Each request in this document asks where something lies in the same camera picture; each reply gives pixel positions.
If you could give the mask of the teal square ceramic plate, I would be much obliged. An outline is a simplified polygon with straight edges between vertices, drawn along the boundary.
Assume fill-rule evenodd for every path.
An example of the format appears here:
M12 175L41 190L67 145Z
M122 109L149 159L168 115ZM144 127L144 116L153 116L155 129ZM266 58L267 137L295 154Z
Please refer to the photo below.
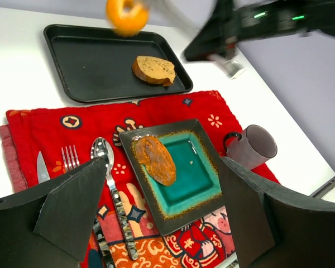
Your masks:
M154 136L169 151L176 182L163 186L138 163L136 142ZM135 173L159 234L167 236L223 206L219 155L197 119L122 132L122 147Z

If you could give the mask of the red patterned placemat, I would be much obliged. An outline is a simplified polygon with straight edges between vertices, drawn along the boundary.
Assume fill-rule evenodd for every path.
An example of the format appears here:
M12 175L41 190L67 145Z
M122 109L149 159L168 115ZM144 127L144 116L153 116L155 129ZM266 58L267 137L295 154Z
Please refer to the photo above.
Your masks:
M217 91L86 108L10 110L6 117L8 124L0 127L0 136L16 192L38 183L38 154L43 155L49 175L55 178L68 168L63 147L73 146L73 154L84 163L97 137L112 145L112 174L139 253L136 261L129 258L109 189L104 188L97 217L117 267L216 267L234 253L224 208L171 235L160 236L119 140L124 131L197 119L223 155L225 134L239 131L241 126Z

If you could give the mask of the silver fork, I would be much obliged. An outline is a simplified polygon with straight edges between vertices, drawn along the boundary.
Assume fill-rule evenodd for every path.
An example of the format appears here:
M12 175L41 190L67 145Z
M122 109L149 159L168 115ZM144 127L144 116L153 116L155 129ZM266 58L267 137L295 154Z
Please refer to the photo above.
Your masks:
M65 172L71 171L80 165L75 145L62 147L61 154Z

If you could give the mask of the brown oval bread roll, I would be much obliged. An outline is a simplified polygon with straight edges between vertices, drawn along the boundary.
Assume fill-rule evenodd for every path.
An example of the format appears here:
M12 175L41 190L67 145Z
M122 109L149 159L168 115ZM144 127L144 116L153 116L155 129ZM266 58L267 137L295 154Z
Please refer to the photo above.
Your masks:
M171 186L176 182L176 166L167 148L154 136L137 140L135 154L138 162L158 183Z

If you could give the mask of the sliced seeded bread loaf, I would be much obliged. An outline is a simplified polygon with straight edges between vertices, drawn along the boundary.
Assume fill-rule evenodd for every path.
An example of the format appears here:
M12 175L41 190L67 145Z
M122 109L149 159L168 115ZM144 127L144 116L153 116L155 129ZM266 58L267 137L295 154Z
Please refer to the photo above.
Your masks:
M132 64L132 71L142 81L164 87L173 85L176 77L172 62L153 56L138 56Z

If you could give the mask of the orange glazed donut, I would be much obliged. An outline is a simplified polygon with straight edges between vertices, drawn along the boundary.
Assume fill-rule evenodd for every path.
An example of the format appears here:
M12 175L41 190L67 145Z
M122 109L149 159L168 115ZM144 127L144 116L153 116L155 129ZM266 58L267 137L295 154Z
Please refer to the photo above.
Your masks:
M123 37L137 35L146 26L149 11L141 1L108 0L106 3L107 20L114 32Z

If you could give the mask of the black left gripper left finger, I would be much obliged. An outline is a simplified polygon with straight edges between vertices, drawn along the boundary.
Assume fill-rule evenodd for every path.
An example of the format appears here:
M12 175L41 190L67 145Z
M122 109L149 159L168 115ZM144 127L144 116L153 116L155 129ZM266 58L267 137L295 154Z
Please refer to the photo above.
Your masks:
M64 175L41 183L47 190L33 232L83 261L106 175L106 162L94 158Z

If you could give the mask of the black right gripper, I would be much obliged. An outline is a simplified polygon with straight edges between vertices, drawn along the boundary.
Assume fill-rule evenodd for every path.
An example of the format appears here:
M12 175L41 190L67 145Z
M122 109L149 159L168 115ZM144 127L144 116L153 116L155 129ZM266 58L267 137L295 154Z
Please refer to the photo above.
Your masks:
M216 1L210 18L184 50L185 59L206 61L209 57L226 76L236 79L246 70L232 59L236 45L305 29L305 23L295 19L305 19L305 4L306 1L263 1L235 7L234 1ZM145 6L157 9L182 31L199 30L171 1L146 0Z

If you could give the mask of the silver table knife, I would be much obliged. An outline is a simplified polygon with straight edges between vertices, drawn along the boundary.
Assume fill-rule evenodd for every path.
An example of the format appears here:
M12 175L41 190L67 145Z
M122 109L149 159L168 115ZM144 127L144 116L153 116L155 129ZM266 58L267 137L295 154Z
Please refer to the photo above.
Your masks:
M48 173L41 151L39 151L37 156L36 167L37 167L37 178L39 184L50 180L50 175Z

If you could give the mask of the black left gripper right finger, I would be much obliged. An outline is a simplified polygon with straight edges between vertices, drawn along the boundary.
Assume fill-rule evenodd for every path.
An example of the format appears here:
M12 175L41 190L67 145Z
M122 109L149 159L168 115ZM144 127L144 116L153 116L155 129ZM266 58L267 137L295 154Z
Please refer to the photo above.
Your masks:
M221 159L219 182L239 265L335 267L335 203Z

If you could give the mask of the purple ceramic mug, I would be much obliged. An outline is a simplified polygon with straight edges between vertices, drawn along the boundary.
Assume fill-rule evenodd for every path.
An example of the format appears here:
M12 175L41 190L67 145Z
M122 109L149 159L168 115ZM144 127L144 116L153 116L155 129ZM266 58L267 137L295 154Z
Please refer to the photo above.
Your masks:
M252 170L277 154L273 137L261 126L249 125L242 132L229 132L223 139L226 156Z

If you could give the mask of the black baking tray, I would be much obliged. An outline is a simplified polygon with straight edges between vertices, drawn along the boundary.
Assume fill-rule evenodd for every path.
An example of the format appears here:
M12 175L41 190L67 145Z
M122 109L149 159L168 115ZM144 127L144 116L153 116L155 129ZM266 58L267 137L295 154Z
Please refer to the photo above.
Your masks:
M193 82L164 37L140 32L120 37L108 28L48 25L44 36L65 94L79 103L98 103L187 93ZM149 84L134 75L138 56L172 62L173 85Z

